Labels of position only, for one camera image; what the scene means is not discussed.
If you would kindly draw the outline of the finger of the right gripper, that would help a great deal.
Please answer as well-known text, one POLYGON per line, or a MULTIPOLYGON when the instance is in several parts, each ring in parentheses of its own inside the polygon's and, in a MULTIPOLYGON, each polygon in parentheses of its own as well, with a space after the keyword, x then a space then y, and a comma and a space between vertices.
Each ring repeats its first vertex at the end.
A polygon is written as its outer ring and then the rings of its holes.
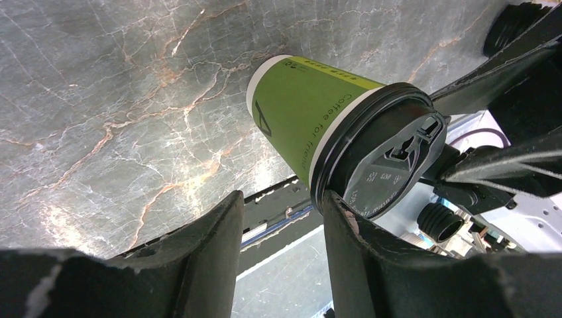
POLYGON ((546 134, 506 148, 471 148, 442 167, 437 180, 542 198, 558 195, 561 193, 561 134, 546 134))
POLYGON ((442 115, 486 110, 535 65, 550 57, 560 38, 561 6, 558 5, 473 72, 432 93, 435 109, 442 115))

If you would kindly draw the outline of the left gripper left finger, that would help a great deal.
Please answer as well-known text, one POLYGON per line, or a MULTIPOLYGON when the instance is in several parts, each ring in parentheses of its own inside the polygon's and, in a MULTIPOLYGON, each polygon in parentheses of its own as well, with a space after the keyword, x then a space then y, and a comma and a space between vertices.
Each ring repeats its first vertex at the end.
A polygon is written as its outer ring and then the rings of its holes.
POLYGON ((234 191, 203 217, 104 260, 72 248, 1 251, 2 317, 229 317, 243 232, 234 191))

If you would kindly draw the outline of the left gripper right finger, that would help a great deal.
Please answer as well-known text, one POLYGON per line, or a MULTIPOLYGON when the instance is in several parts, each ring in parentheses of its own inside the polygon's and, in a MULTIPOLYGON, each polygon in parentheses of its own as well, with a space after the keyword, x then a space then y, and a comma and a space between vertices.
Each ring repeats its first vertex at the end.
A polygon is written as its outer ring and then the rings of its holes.
POLYGON ((416 247, 334 191, 321 204, 336 317, 560 317, 561 255, 459 260, 416 247))

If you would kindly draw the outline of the black cup lid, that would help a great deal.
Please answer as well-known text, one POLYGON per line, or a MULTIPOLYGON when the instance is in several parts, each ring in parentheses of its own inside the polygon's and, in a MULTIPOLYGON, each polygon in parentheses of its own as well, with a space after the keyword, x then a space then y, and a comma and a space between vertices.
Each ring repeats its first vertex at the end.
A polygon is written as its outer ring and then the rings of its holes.
POLYGON ((323 213, 329 191, 354 211, 377 219, 413 188, 437 161, 447 122, 429 96, 410 83, 368 91, 318 147, 309 188, 323 213))

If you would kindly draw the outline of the green paper coffee cup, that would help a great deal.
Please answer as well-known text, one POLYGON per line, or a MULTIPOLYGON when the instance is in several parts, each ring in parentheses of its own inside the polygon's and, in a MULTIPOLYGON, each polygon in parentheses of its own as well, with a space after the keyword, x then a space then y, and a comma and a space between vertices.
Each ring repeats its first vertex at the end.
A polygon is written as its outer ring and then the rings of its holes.
POLYGON ((274 56, 247 87, 255 125, 310 186, 321 151, 343 119, 382 83, 307 58, 274 56))

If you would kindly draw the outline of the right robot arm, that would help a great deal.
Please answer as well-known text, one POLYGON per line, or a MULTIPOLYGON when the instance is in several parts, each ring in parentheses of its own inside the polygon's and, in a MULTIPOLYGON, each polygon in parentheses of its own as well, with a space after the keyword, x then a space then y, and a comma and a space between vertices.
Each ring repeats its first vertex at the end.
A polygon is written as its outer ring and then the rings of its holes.
POLYGON ((508 145, 446 146, 414 191, 423 202, 446 199, 528 252, 560 252, 561 7, 507 6, 485 52, 482 66, 431 99, 443 115, 488 111, 508 145))

